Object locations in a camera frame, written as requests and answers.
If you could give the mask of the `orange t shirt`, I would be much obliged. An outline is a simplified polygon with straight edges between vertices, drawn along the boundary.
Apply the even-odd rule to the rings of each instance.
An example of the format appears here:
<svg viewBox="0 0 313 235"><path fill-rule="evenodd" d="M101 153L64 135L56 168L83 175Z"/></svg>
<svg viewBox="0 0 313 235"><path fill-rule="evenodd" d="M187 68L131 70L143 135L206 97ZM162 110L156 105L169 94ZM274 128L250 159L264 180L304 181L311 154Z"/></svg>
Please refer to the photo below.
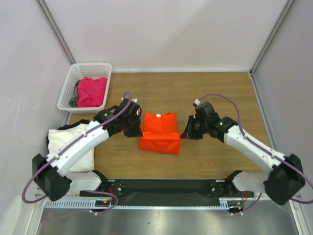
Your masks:
<svg viewBox="0 0 313 235"><path fill-rule="evenodd" d="M166 154L180 153L181 138L175 113L146 113L141 130L143 136L139 139L139 149Z"/></svg>

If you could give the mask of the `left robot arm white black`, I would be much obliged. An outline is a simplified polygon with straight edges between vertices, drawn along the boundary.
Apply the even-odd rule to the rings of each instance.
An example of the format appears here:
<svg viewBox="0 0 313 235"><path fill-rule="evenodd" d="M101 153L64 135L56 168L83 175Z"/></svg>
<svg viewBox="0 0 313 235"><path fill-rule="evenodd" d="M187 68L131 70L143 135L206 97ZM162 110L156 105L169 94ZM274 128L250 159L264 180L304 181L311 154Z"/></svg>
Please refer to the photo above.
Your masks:
<svg viewBox="0 0 313 235"><path fill-rule="evenodd" d="M123 98L118 106L98 112L81 133L58 150L33 157L30 181L51 201L61 199L72 182L67 173L90 150L120 132L128 138L142 136L141 111L137 99Z"/></svg>

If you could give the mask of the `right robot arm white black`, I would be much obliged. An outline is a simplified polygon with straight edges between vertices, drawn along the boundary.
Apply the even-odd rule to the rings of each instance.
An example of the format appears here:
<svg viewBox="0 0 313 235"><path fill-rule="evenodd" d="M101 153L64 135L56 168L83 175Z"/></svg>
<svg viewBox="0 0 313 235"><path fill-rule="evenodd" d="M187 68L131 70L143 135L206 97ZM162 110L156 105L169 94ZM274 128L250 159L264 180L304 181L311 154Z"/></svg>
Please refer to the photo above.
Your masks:
<svg viewBox="0 0 313 235"><path fill-rule="evenodd" d="M229 176L225 191L238 196L242 191L265 193L273 202L284 205L305 186L301 160L294 154L278 152L247 133L230 117L219 117L209 102L193 103L195 113L189 116L182 139L199 140L204 134L217 138L256 163L262 174L236 171Z"/></svg>

